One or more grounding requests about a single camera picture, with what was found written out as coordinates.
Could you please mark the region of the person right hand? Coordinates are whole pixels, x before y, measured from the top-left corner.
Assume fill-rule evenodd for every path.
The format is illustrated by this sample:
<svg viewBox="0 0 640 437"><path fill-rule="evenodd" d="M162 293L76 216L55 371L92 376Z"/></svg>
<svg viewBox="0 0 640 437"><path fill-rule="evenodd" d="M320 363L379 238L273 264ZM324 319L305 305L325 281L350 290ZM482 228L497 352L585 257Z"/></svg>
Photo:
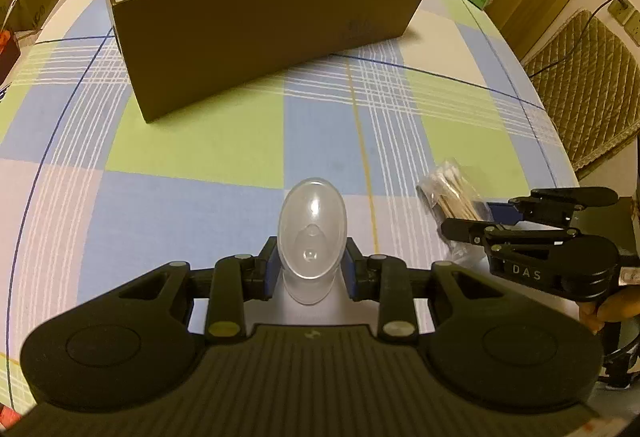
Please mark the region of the person right hand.
<svg viewBox="0 0 640 437"><path fill-rule="evenodd" d="M640 287L624 287L601 305L594 301L579 303L579 320L592 333L598 333L609 322L622 322L640 313Z"/></svg>

